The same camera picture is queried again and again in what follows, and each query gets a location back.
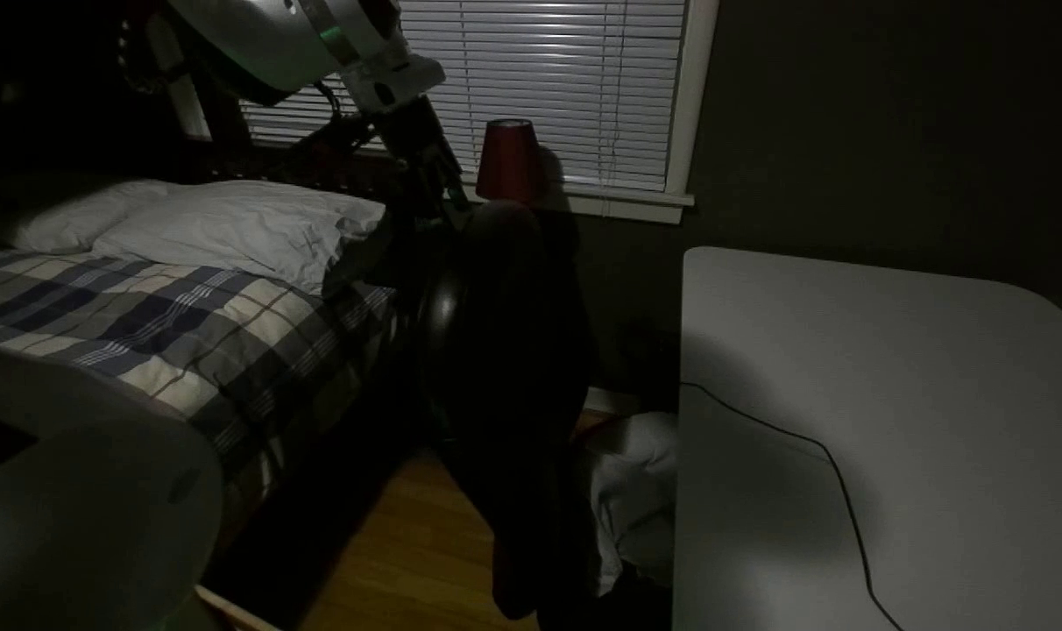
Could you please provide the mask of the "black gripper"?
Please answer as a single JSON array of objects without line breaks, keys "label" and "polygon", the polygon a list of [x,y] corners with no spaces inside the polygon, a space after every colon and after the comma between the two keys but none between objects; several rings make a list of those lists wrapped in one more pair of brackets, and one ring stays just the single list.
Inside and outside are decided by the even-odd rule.
[{"label": "black gripper", "polygon": [[423,215],[463,215],[463,170],[445,141],[445,130],[428,97],[415,97],[372,118],[385,152],[402,166],[406,191]]}]

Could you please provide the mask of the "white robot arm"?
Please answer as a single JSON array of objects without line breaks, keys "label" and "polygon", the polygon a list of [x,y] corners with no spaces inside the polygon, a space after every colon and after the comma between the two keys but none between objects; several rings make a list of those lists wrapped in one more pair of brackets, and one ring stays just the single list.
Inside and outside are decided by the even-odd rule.
[{"label": "white robot arm", "polygon": [[465,215],[463,170],[428,97],[445,71],[406,46],[396,0],[121,0],[121,11],[125,30],[166,21],[186,67],[257,107],[320,89],[347,152],[381,141],[428,215]]}]

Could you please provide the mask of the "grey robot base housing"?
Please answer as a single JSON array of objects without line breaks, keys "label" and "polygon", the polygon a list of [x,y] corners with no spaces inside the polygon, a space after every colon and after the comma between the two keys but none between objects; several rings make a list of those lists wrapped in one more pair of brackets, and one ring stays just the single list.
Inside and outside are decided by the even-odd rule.
[{"label": "grey robot base housing", "polygon": [[0,354],[0,631],[171,631],[220,462],[123,387]]}]

